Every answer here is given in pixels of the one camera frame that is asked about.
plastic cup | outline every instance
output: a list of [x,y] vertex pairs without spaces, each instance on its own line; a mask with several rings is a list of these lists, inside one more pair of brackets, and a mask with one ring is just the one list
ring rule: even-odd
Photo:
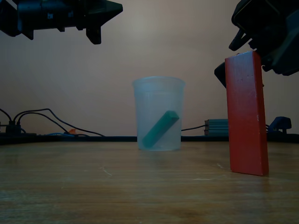
[[185,82],[173,77],[147,77],[135,80],[133,86],[138,147],[180,149]]

wooden table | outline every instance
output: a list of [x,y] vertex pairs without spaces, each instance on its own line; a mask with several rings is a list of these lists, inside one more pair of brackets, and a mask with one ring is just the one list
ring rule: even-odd
[[299,145],[269,143],[269,161],[269,177],[231,173],[227,142],[1,146],[0,223],[299,223]]

green wooden block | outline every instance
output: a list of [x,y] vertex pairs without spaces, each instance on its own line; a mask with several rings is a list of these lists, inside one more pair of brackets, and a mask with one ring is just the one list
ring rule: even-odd
[[143,145],[152,148],[178,120],[179,116],[175,111],[167,111],[143,138]]

cable wire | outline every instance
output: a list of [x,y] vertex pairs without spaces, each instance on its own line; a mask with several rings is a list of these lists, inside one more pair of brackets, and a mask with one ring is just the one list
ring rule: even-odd
[[44,115],[44,114],[42,114],[42,113],[35,113],[35,112],[27,112],[27,113],[24,113],[24,114],[22,114],[22,115],[20,116],[20,118],[19,118],[19,120],[18,120],[18,123],[20,123],[21,118],[22,118],[23,116],[27,115],[27,114],[38,114],[38,115],[41,115],[41,116],[43,116],[43,117],[49,119],[50,121],[52,121],[52,122],[55,123],[56,125],[58,125],[58,126],[59,126],[61,129],[63,129],[66,133],[68,133],[68,131],[67,131],[64,127],[62,127],[62,126],[61,126],[60,124],[58,124],[56,121],[52,120],[51,118],[49,118],[48,116],[46,116],[46,115]]
[[44,136],[57,136],[57,135],[67,136],[67,137],[75,137],[72,134],[64,134],[64,133],[51,133],[51,134],[45,134]]
[[199,126],[199,127],[193,127],[193,128],[183,129],[182,132],[189,131],[189,130],[194,130],[194,129],[198,129],[198,128],[201,128],[201,127],[206,127],[206,125],[202,125],[202,126]]
[[1,111],[2,113],[4,113],[4,114],[8,117],[9,121],[12,121],[12,120],[11,120],[11,117],[9,116],[8,113],[6,113],[6,112],[5,112],[4,110],[2,110],[2,109],[0,109],[0,111]]
[[99,136],[104,137],[104,135],[102,135],[102,134],[100,134],[100,133],[97,133],[97,132],[91,132],[91,131],[88,131],[88,130],[85,130],[85,129],[82,129],[82,128],[78,128],[78,127],[75,127],[75,126],[73,126],[73,125],[70,125],[69,123],[66,123],[65,121],[63,121],[63,120],[61,120],[59,117],[57,117],[56,114],[55,114],[51,109],[49,109],[49,108],[46,108],[46,109],[40,109],[40,110],[23,111],[23,112],[21,112],[21,113],[18,113],[18,114],[14,117],[14,121],[15,121],[15,120],[18,118],[18,116],[21,115],[21,114],[28,113],[28,112],[38,112],[38,111],[50,111],[50,113],[53,114],[53,116],[54,116],[57,120],[59,120],[60,122],[64,123],[65,125],[68,125],[68,126],[70,126],[70,127],[72,127],[72,128],[75,128],[75,129],[80,130],[80,131],[83,131],[83,132],[88,132],[88,133],[92,133],[92,134],[97,134],[97,135],[99,135]]

orange object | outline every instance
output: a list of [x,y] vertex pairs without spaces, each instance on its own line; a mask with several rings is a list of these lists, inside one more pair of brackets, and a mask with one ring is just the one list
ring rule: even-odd
[[70,133],[70,134],[77,134],[76,129],[74,129],[74,128],[71,129],[71,130],[69,130],[69,133]]
[[263,80],[256,52],[225,60],[228,98],[230,167],[233,172],[269,172]]

